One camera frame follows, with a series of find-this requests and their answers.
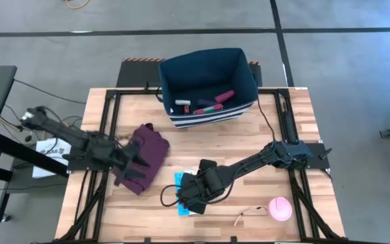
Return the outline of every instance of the pink ball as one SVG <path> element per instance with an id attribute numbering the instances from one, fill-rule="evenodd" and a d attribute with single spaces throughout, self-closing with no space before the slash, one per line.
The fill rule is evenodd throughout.
<path id="1" fill-rule="evenodd" d="M 269 213 L 275 220 L 286 221 L 291 217 L 293 209 L 284 197 L 276 197 L 269 203 Z"/>

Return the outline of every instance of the wooden table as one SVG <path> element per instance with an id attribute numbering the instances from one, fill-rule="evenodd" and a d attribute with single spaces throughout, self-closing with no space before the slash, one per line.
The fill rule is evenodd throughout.
<path id="1" fill-rule="evenodd" d="M 82 129 L 99 129 L 105 93 L 106 89 L 90 90 Z M 260 94 L 259 98 L 263 112 L 275 131 L 276 139 L 280 140 L 274 97 Z M 290 99 L 299 138 L 306 142 L 320 140 L 308 90 L 290 88 Z M 144 237 L 151 237 L 154 242 L 230 241 L 231 236 L 237 236 L 239 241 L 299 240 L 294 213 L 288 221 L 278 222 L 261 209 L 243 216 L 237 227 L 233 227 L 234 220 L 242 211 L 253 206 L 267 205 L 274 197 L 285 197 L 293 205 L 288 174 L 284 169 L 266 166 L 236 180 L 230 197 L 216 205 L 209 205 L 204 215 L 179 217 L 176 206 L 166 208 L 159 201 L 163 187 L 174 184 L 175 172 L 197 170 L 201 159 L 211 159 L 220 165 L 231 165 L 260 151 L 270 142 L 272 133 L 261 116 L 257 103 L 238 119 L 185 129 L 174 127 L 165 114 L 163 105 L 154 95 L 124 95 L 119 109 L 117 136 L 131 135 L 142 123 L 152 122 L 162 137 L 170 142 L 171 149 L 155 181 L 140 196 L 136 196 L 124 186 L 114 186 L 114 176 L 110 174 L 99 241 L 140 242 L 144 241 Z M 106 131 L 109 131 L 111 116 L 108 116 Z M 73 224 L 83 175 L 84 172 L 70 175 L 56 238 L 66 233 Z M 307 170 L 307 175 L 314 207 L 326 223 L 338 235 L 343 236 L 343 226 L 331 181 L 317 169 Z M 83 191 L 81 209 L 87 187 L 88 180 Z M 164 201 L 174 201 L 174 194 L 172 190 L 167 191 Z M 303 205 L 302 208 L 307 236 L 310 237 L 307 212 Z M 87 237 L 92 233 L 94 215 L 95 209 L 89 218 Z"/>

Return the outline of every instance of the striped fabric bin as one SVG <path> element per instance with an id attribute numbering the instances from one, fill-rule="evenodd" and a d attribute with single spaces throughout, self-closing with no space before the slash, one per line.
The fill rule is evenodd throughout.
<path id="1" fill-rule="evenodd" d="M 244 52 L 240 48 L 209 49 L 171 58 L 160 63 L 160 82 L 165 110 L 178 128 L 192 127 L 243 114 L 258 98 L 258 89 Z M 233 90 L 222 110 L 203 115 L 193 112 L 198 99 L 215 97 Z M 175 100 L 190 100 L 191 114 Z"/>

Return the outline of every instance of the gray floor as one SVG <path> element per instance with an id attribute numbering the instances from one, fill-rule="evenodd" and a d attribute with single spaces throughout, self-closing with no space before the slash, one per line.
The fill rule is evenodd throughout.
<path id="1" fill-rule="evenodd" d="M 277 2 L 284 28 L 390 27 L 389 0 Z M 91 0 L 71 10 L 60 0 L 0 0 L 0 32 L 240 27 L 274 27 L 269 1 Z M 334 148 L 332 176 L 347 236 L 390 243 L 390 140 L 378 134 L 390 127 L 390 33 L 287 34 L 285 40 L 295 85 L 309 87 L 322 139 Z M 275 34 L 0 37 L 0 65 L 18 66 L 17 79 L 85 100 L 90 87 L 115 86 L 123 58 L 214 47 L 243 48 L 249 60 L 260 61 L 265 86 L 285 86 Z M 41 104 L 61 117 L 83 114 L 80 105 L 20 84 L 7 103 L 18 115 Z M 3 116 L 14 121 L 9 110 Z M 0 164 L 10 163 L 5 157 Z M 63 196 L 64 187 L 14 195 L 7 208 L 14 218 L 0 224 L 0 243 L 50 241 Z"/>

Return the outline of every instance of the purple towel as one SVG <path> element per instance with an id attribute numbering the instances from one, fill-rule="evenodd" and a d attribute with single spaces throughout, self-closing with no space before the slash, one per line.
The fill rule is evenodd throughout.
<path id="1" fill-rule="evenodd" d="M 168 154 L 169 143 L 160 136 L 159 132 L 154 131 L 153 124 L 151 123 L 141 125 L 138 129 L 136 129 L 133 132 L 131 141 L 139 144 L 139 155 L 150 166 L 144 167 L 142 165 L 131 163 L 129 167 L 145 174 L 146 177 L 124 180 L 119 177 L 121 174 L 120 169 L 117 167 L 114 167 L 112 173 L 117 176 L 114 181 L 114 185 L 119 186 L 121 183 L 129 190 L 139 195 L 141 192 L 145 191 L 154 180 L 154 177 Z"/>

